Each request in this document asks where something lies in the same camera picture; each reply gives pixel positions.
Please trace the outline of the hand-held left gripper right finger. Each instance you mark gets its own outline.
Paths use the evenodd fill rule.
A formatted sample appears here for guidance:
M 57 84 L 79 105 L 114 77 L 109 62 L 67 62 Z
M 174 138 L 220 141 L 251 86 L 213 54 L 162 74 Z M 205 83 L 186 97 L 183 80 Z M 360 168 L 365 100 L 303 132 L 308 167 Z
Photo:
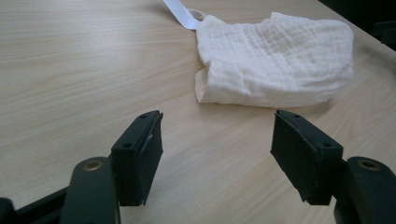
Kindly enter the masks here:
M 303 202 L 328 205 L 343 147 L 300 115 L 277 110 L 275 116 L 270 153 Z

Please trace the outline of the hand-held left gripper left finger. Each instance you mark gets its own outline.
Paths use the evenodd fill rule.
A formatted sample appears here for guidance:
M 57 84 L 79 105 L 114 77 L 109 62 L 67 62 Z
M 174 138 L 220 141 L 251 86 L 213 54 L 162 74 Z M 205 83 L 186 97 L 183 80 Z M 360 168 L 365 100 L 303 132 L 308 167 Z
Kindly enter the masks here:
M 147 202 L 163 154 L 162 119 L 158 110 L 138 116 L 111 148 L 120 206 Z

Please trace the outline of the white towel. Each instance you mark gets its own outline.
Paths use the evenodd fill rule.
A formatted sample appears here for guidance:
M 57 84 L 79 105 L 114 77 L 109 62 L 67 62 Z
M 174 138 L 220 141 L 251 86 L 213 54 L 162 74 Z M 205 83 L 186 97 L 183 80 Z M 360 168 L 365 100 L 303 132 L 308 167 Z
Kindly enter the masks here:
M 274 12 L 259 23 L 228 24 L 163 0 L 177 21 L 196 33 L 204 69 L 195 75 L 201 104 L 273 108 L 329 101 L 354 77 L 354 34 L 335 20 Z

